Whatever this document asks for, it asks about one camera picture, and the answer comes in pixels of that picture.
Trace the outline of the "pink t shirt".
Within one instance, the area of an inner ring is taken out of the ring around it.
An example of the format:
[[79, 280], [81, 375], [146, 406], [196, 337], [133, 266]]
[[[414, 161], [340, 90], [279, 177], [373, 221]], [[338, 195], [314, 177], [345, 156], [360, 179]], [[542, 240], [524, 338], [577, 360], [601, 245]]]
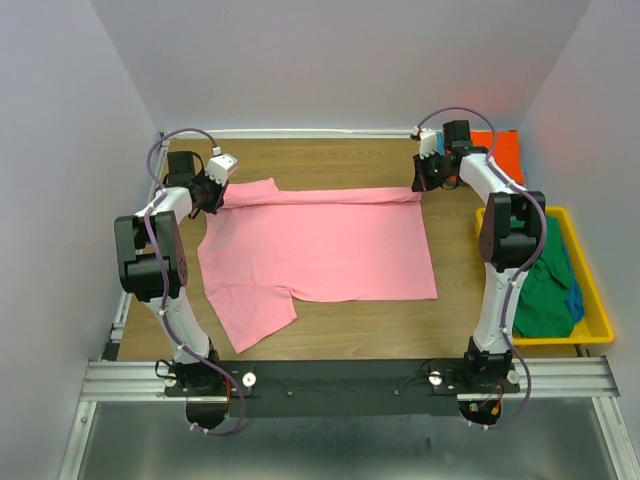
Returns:
[[205, 294], [236, 353], [297, 318], [294, 300], [435, 300], [421, 210], [408, 187], [228, 187], [197, 249]]

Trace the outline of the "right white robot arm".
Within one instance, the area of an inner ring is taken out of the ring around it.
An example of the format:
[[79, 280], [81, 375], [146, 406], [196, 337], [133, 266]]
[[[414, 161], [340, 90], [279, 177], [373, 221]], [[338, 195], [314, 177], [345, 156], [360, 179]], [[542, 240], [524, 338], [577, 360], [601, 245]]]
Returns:
[[487, 393], [499, 385], [516, 392], [513, 325], [528, 271], [544, 248], [545, 197], [527, 191], [497, 164], [489, 149], [474, 145], [466, 120], [446, 123], [442, 133], [418, 125], [411, 137], [419, 144], [413, 158], [413, 191], [433, 191], [457, 179], [485, 205], [478, 236], [486, 273], [479, 322], [462, 358], [427, 361], [432, 391]]

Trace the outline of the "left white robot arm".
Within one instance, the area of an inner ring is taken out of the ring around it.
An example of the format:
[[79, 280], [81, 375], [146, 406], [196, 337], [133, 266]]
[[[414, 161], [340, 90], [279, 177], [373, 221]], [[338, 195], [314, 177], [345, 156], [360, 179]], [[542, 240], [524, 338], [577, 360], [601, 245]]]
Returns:
[[170, 153], [167, 164], [149, 204], [114, 221], [119, 280], [154, 314], [169, 340], [172, 360], [161, 378], [187, 393], [231, 393], [229, 374], [187, 297], [189, 268], [179, 230], [182, 220], [223, 205], [229, 169], [214, 177], [193, 151]]

